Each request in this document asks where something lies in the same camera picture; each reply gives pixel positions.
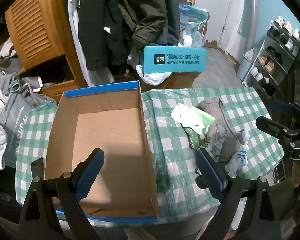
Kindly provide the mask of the person right hand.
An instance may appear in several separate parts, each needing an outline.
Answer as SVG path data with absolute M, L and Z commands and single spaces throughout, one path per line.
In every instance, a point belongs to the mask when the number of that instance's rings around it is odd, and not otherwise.
M 292 187 L 297 188 L 300 185 L 300 164 L 293 163 L 292 166 Z

